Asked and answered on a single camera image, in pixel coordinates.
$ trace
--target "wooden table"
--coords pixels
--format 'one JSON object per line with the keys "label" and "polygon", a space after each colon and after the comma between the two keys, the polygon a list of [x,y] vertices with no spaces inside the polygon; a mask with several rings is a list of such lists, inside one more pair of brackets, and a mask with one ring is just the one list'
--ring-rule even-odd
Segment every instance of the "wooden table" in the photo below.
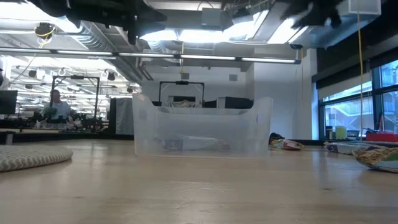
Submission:
{"label": "wooden table", "polygon": [[263,160],[136,157],[132,141],[27,144],[73,160],[0,174],[0,223],[398,223],[398,175],[320,148]]}

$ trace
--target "round woven mat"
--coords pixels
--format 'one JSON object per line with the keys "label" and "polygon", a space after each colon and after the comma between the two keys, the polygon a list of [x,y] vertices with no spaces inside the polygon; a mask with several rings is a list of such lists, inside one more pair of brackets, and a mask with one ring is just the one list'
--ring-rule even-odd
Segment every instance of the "round woven mat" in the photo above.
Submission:
{"label": "round woven mat", "polygon": [[67,161],[72,155],[72,150],[59,147],[0,146],[0,172]]}

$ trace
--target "red object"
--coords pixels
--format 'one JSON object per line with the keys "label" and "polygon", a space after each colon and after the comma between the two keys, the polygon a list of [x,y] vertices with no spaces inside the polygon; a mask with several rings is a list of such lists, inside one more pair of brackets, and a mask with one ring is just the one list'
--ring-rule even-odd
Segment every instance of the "red object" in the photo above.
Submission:
{"label": "red object", "polygon": [[398,142],[398,134],[394,133],[366,133],[367,141]]}

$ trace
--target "snack bag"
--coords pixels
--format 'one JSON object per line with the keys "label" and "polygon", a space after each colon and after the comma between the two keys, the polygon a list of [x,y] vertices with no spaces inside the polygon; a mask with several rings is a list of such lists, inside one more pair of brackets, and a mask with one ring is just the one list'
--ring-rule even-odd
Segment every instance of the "snack bag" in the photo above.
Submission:
{"label": "snack bag", "polygon": [[273,140],[271,142],[271,146],[279,149],[294,150],[294,151],[305,149],[305,146],[303,144],[287,139]]}
{"label": "snack bag", "polygon": [[353,155],[371,169],[398,173],[398,148],[353,151]]}
{"label": "snack bag", "polygon": [[358,150],[373,150],[373,149],[386,149],[387,147],[378,146],[374,144],[366,144],[361,142],[325,142],[325,148],[330,152],[337,152],[347,155],[352,155],[353,151]]}

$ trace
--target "fluorescent light fixture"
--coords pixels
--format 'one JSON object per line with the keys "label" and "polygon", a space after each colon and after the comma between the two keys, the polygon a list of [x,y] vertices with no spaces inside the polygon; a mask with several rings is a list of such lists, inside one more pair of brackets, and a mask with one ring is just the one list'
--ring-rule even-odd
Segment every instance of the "fluorescent light fixture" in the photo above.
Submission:
{"label": "fluorescent light fixture", "polygon": [[277,59],[277,58],[242,58],[243,62],[269,62],[269,63],[295,63],[292,59]]}
{"label": "fluorescent light fixture", "polygon": [[288,41],[288,43],[292,43],[293,41],[295,41],[298,37],[300,37],[306,30],[308,29],[308,27],[304,27],[302,29],[300,29],[292,38],[290,38],[290,40]]}
{"label": "fluorescent light fixture", "polygon": [[180,40],[188,43],[220,43],[227,41],[222,31],[183,30]]}
{"label": "fluorescent light fixture", "polygon": [[82,50],[58,50],[60,54],[72,55],[90,55],[90,56],[112,56],[112,52],[95,52],[95,51],[82,51]]}
{"label": "fluorescent light fixture", "polygon": [[166,29],[143,35],[140,39],[146,41],[177,40],[177,35],[174,30]]}
{"label": "fluorescent light fixture", "polygon": [[235,60],[235,57],[211,56],[211,55],[181,55],[186,59],[209,59],[209,60]]}
{"label": "fluorescent light fixture", "polygon": [[119,53],[119,55],[127,57],[174,58],[172,54]]}
{"label": "fluorescent light fixture", "polygon": [[18,48],[8,48],[8,47],[0,47],[0,51],[2,52],[18,52],[18,53],[51,53],[50,50],[45,49],[18,49]]}
{"label": "fluorescent light fixture", "polygon": [[294,24],[293,19],[286,19],[279,27],[276,29],[272,37],[268,40],[268,44],[284,44],[290,40],[298,31],[298,29],[292,29]]}
{"label": "fluorescent light fixture", "polygon": [[260,29],[261,24],[266,19],[268,12],[269,12],[269,10],[265,10],[265,11],[258,12],[255,15],[253,15],[253,19],[255,20],[255,22],[254,22],[253,28],[246,35],[246,40],[254,37],[254,35]]}

